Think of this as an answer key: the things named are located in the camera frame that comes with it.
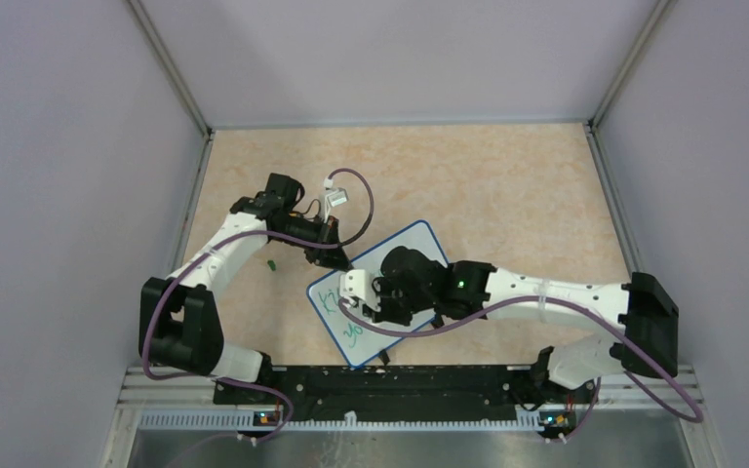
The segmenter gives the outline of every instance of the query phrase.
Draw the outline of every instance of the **white wall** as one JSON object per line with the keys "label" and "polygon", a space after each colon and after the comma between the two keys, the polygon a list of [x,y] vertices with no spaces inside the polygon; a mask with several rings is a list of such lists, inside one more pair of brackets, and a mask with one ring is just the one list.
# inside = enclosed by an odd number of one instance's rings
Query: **white wall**
{"label": "white wall", "polygon": [[655,0],[144,0],[216,126],[590,117]]}
{"label": "white wall", "polygon": [[729,466],[749,466],[749,1],[679,2],[604,141]]}
{"label": "white wall", "polygon": [[124,2],[0,1],[0,466],[99,462],[201,144]]}

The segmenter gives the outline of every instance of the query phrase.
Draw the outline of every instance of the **cable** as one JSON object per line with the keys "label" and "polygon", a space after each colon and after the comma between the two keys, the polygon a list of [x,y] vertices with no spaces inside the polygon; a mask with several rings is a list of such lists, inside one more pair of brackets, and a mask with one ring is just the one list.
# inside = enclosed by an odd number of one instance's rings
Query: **cable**
{"label": "cable", "polygon": [[[274,237],[277,239],[281,239],[284,241],[291,242],[293,244],[298,244],[298,245],[309,247],[312,249],[336,249],[337,247],[339,247],[339,244],[317,244],[315,242],[303,241],[302,239],[298,239],[297,237],[289,236],[287,234],[281,234],[279,232],[256,230],[256,231],[240,232],[238,234],[234,234],[233,236],[227,237],[219,241],[216,245],[214,245],[211,248],[211,250],[218,251],[219,249],[222,249],[223,247],[227,246],[228,244],[232,242],[238,241],[244,237],[249,237],[249,236]],[[174,378],[174,377],[185,377],[185,376],[196,375],[195,373],[191,373],[191,372],[175,372],[175,373],[167,373],[167,374],[153,373],[150,368],[150,342],[153,339],[153,333],[156,331],[156,324],[159,322],[159,317],[162,315],[163,310],[165,309],[165,303],[168,302],[168,297],[170,297],[171,294],[174,293],[174,290],[177,288],[177,286],[179,286],[179,283],[181,283],[181,281],[184,280],[190,274],[190,272],[194,270],[194,268],[199,266],[210,255],[211,254],[209,252],[204,252],[201,255],[199,255],[195,260],[190,262],[187,268],[182,270],[182,272],[179,273],[177,277],[174,278],[172,282],[168,285],[168,287],[165,289],[165,292],[162,293],[162,297],[160,297],[159,301],[156,303],[156,307],[153,309],[153,315],[150,318],[150,323],[148,323],[147,325],[147,331],[145,332],[144,341],[142,343],[143,371],[145,375],[147,375],[153,380],[166,380],[166,379]]]}
{"label": "cable", "polygon": [[[352,242],[358,240],[360,236],[363,235],[364,232],[366,232],[366,229],[369,228],[369,224],[372,222],[372,217],[375,213],[375,197],[372,194],[372,188],[369,186],[369,183],[366,181],[366,178],[363,177],[360,173],[353,169],[349,168],[339,168],[332,171],[331,174],[329,174],[329,178],[332,178],[336,176],[339,173],[350,173],[357,178],[360,179],[361,182],[363,182],[363,185],[366,187],[366,192],[369,194],[369,216],[366,218],[366,222],[363,223],[363,226],[360,228],[360,230],[352,236],[350,239],[344,242],[340,242],[337,244],[317,244],[314,242],[309,241],[303,241],[302,239],[298,239],[293,236],[289,236],[287,234],[282,234],[279,232],[274,231],[266,231],[266,230],[256,230],[256,231],[246,231],[246,232],[240,232],[237,234],[234,234],[233,236],[230,236],[228,238],[223,239],[216,245],[214,245],[211,250],[212,251],[218,251],[219,249],[222,249],[223,247],[227,246],[228,244],[235,242],[237,240],[240,240],[244,237],[249,236],[268,236],[273,237],[276,239],[280,239],[283,241],[288,241],[293,244],[298,244],[304,247],[309,247],[312,249],[337,249],[343,246],[347,246],[351,244]],[[150,323],[147,325],[147,332],[144,336],[144,342],[142,344],[142,367],[144,370],[144,374],[147,375],[152,380],[166,380],[169,378],[175,378],[175,377],[186,377],[186,376],[193,376],[196,375],[191,372],[174,372],[174,373],[168,373],[168,374],[155,374],[151,371],[150,368],[150,341],[153,339],[153,333],[156,330],[156,324],[159,322],[159,317],[162,315],[162,311],[165,308],[165,303],[168,302],[168,297],[171,296],[171,294],[174,293],[174,290],[179,286],[179,283],[185,279],[185,277],[190,274],[191,271],[193,271],[194,268],[199,266],[203,261],[205,261],[206,258],[208,258],[210,254],[208,252],[202,253],[197,257],[195,260],[193,260],[187,268],[182,270],[181,273],[177,275],[176,278],[168,285],[168,287],[165,289],[165,292],[162,293],[162,297],[159,298],[159,301],[156,303],[156,307],[153,309],[153,315],[150,318]]]}
{"label": "cable", "polygon": [[518,394],[515,393],[514,390],[510,389],[509,393],[512,395],[512,399],[515,400],[515,403],[517,403],[518,406],[521,407],[521,409],[526,412],[533,412],[541,408],[541,404],[536,405],[535,403],[533,403],[532,406],[527,408],[527,406],[524,404],[524,400],[521,400],[521,397],[519,397]]}
{"label": "cable", "polygon": [[569,442],[570,439],[575,437],[578,434],[578,431],[581,430],[582,427],[584,427],[584,424],[587,423],[587,420],[590,418],[590,414],[593,412],[593,407],[596,406],[597,403],[599,403],[599,390],[602,389],[602,378],[599,377],[596,379],[596,389],[593,391],[593,397],[590,399],[590,406],[587,407],[587,411],[584,412],[584,415],[581,416],[581,420],[578,421],[578,424],[575,424],[575,428],[573,428],[570,433],[566,436],[564,436],[565,442]]}
{"label": "cable", "polygon": [[320,200],[318,200],[316,198],[314,198],[314,199],[311,200],[311,203],[308,204],[308,208],[306,208],[304,212],[302,212],[302,213],[301,212],[295,212],[295,213],[298,213],[298,214],[302,215],[303,217],[305,217],[306,215],[308,215],[308,212],[311,211],[311,207],[314,206],[315,202],[317,203],[317,213],[319,214],[320,210],[323,208],[323,204],[320,203]]}
{"label": "cable", "polygon": [[[689,422],[702,422],[704,420],[704,414],[702,414],[702,410],[699,408],[699,405],[696,403],[696,401],[688,395],[688,391],[685,390],[685,387],[683,387],[679,382],[673,379],[673,377],[667,373],[665,369],[662,368],[662,366],[659,365],[648,353],[646,353],[642,348],[640,348],[636,343],[631,341],[627,336],[624,335],[621,331],[617,330],[614,326],[610,325],[596,315],[595,313],[591,312],[590,310],[581,307],[580,305],[570,302],[568,300],[564,299],[558,299],[555,297],[543,297],[538,295],[522,295],[520,297],[512,297],[509,299],[501,300],[489,307],[486,307],[484,309],[479,310],[478,312],[475,312],[472,315],[467,316],[463,320],[460,320],[458,322],[445,325],[443,327],[440,327],[439,329],[435,330],[428,330],[428,331],[392,331],[392,330],[384,330],[379,327],[375,327],[372,324],[367,323],[364,320],[361,320],[357,317],[355,317],[351,312],[348,311],[346,308],[346,305],[348,305],[348,300],[345,298],[342,298],[338,302],[338,308],[340,309],[340,312],[342,312],[343,315],[346,316],[348,320],[350,320],[355,325],[358,325],[370,332],[385,334],[386,336],[393,336],[397,338],[415,338],[415,337],[424,337],[424,336],[434,336],[436,334],[441,334],[444,332],[449,332],[454,329],[460,328],[465,326],[466,324],[478,320],[481,317],[484,317],[485,315],[489,314],[490,312],[493,312],[494,310],[500,309],[501,307],[506,307],[507,305],[512,304],[520,304],[524,302],[538,302],[539,300],[546,300],[546,302],[556,305],[561,305],[563,307],[567,307],[568,309],[574,310],[575,312],[578,312],[579,314],[583,315],[584,317],[587,317],[588,319],[595,322],[597,325],[605,329],[606,331],[610,332],[617,340],[624,343],[625,346],[627,346],[630,351],[633,351],[633,353],[636,354],[642,361],[645,362],[648,366],[650,366],[651,369],[653,369],[654,372],[656,372],[661,378],[664,379],[670,385],[671,388],[673,388],[676,393],[679,394],[680,397],[685,401],[686,404],[690,407],[690,409],[693,411],[693,416],[689,414],[684,414],[682,412],[676,411],[675,409],[672,409],[670,406],[662,403],[661,399],[658,398],[647,386],[644,384],[638,383],[639,388],[641,388],[645,393],[648,394],[648,396],[654,400],[655,402],[659,403],[664,409],[670,411],[672,414],[675,414],[678,417],[681,417],[685,421]],[[638,379],[633,375],[632,372],[625,371],[624,373],[627,374],[628,377],[633,379],[634,382],[638,382]]]}
{"label": "cable", "polygon": [[295,201],[295,206],[296,206],[296,204],[298,204],[299,202],[301,202],[303,198],[305,198],[305,187],[303,187],[302,184],[299,183],[299,182],[297,183],[297,194],[296,194],[296,196],[297,196],[297,199]]}
{"label": "cable", "polygon": [[348,240],[345,240],[338,244],[339,247],[345,247],[351,244],[352,242],[358,240],[363,236],[363,234],[366,232],[367,229],[369,229],[369,224],[372,223],[372,217],[375,215],[375,196],[372,195],[372,188],[369,187],[369,183],[366,182],[366,179],[357,171],[349,168],[339,168],[332,171],[331,174],[329,174],[328,179],[333,179],[337,174],[340,173],[349,173],[353,176],[356,176],[358,179],[360,179],[361,182],[363,182],[363,186],[366,187],[366,193],[369,195],[369,215],[366,216],[366,221],[363,222],[363,225],[360,227],[360,230],[357,231],[357,234],[351,236]]}
{"label": "cable", "polygon": [[[272,437],[276,436],[283,429],[283,426],[285,426],[286,424],[288,424],[289,421],[291,421],[292,417],[295,415],[295,406],[292,403],[292,401],[289,399],[289,397],[286,396],[285,393],[283,393],[283,392],[281,392],[281,391],[279,391],[277,389],[274,389],[274,388],[271,388],[271,387],[266,387],[264,385],[257,385],[255,383],[241,382],[239,380],[235,380],[233,378],[228,378],[228,377],[222,377],[222,378],[218,379],[217,382],[221,382],[221,383],[224,383],[226,385],[231,385],[231,386],[234,386],[234,387],[241,387],[241,388],[247,388],[249,390],[257,390],[259,392],[270,393],[271,395],[274,395],[275,397],[278,398],[278,400],[277,400],[278,404],[280,403],[280,400],[283,400],[284,402],[286,402],[288,410],[286,411],[286,415],[283,418],[283,420],[280,421],[277,424],[277,427],[275,427],[274,430],[272,430],[268,434],[260,437],[259,439],[256,439],[255,441],[253,441],[256,444],[265,442],[268,439],[271,439]],[[201,446],[204,446],[205,444],[207,444],[209,442],[213,442],[213,441],[218,440],[218,439],[231,439],[231,438],[236,438],[237,440],[240,440],[240,439],[242,439],[241,436],[242,436],[242,434],[234,434],[234,433],[230,433],[230,432],[224,433],[224,434],[222,434],[222,433],[213,434],[213,436],[206,437],[205,439],[197,442],[196,444],[192,445],[191,447],[186,448],[185,450],[183,450],[182,452],[180,452],[179,455],[177,455],[176,457],[174,457],[174,459],[171,460],[165,466],[167,468],[167,467],[171,467],[171,466],[176,465],[183,458],[185,458],[186,456],[188,456],[191,452],[193,452],[194,450],[198,449]]]}

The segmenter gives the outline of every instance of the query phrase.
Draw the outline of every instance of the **small whiteboard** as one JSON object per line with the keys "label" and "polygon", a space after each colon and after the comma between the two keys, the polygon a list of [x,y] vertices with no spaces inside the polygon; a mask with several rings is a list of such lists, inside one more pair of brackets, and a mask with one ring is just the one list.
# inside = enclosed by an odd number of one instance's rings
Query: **small whiteboard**
{"label": "small whiteboard", "polygon": [[[421,251],[429,259],[437,260],[444,266],[449,264],[435,233],[432,232],[432,227],[424,220],[415,221],[385,241],[352,258],[352,264],[354,268],[365,269],[380,276],[380,264],[383,259],[392,249],[400,246]],[[340,274],[333,271],[309,285],[305,293],[343,358],[351,368],[358,368],[376,358],[380,351],[394,346],[403,338],[377,334],[354,325],[346,319],[337,306],[340,299],[339,286]],[[360,307],[349,308],[349,312],[368,321],[363,317]],[[408,327],[388,322],[373,325],[386,330],[413,332],[426,326],[434,317],[435,313],[429,309],[414,314],[412,323]]]}

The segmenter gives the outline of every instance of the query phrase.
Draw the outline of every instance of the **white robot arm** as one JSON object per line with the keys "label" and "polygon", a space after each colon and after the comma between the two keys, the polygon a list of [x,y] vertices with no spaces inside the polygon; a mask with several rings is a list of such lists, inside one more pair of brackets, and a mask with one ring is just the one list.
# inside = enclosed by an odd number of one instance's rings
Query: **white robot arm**
{"label": "white robot arm", "polygon": [[538,320],[594,332],[569,345],[542,350],[533,365],[540,378],[575,389],[596,377],[625,370],[658,377],[609,331],[548,298],[562,299],[597,314],[631,337],[666,371],[676,374],[678,310],[651,275],[634,273],[632,282],[626,285],[565,283],[513,273],[488,263],[442,265],[402,247],[386,256],[380,271],[383,276],[376,277],[365,270],[351,270],[340,278],[340,295],[371,321],[369,327],[378,322],[407,326],[414,313],[434,309],[437,317],[433,326],[437,328],[443,325],[442,317],[463,320],[501,301],[531,298],[501,307],[486,318]]}
{"label": "white robot arm", "polygon": [[[329,215],[330,208],[346,201],[345,190],[332,188],[330,178],[325,188],[320,212],[306,218],[294,211],[305,193],[302,185],[285,175],[270,175],[265,190],[235,203],[222,227],[187,263],[167,279],[148,280],[141,293],[139,353],[147,345],[149,358],[163,365],[199,375],[257,381],[265,357],[256,350],[224,342],[217,299],[249,257],[272,239],[298,246],[322,246],[306,248],[306,259],[331,269],[351,268],[338,239],[338,221]],[[326,245],[338,247],[326,249]],[[176,278],[178,285],[162,307],[167,311],[157,310]],[[164,313],[180,310],[184,311],[182,321]],[[146,343],[155,313],[158,319]]]}

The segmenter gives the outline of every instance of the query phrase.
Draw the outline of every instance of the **zip tie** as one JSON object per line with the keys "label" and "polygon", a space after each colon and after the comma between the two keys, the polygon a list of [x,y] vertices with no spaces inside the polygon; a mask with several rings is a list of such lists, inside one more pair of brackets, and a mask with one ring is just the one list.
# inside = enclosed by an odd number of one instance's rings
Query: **zip tie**
{"label": "zip tie", "polygon": [[538,319],[541,320],[542,324],[546,324],[546,311],[547,311],[547,290],[550,287],[550,280],[544,278],[541,280],[541,284],[535,288],[535,293],[538,294]]}
{"label": "zip tie", "polygon": [[208,254],[209,258],[219,260],[220,262],[225,262],[225,255],[220,253],[219,250],[215,249],[215,246],[206,246],[205,249],[202,250],[202,252]]}

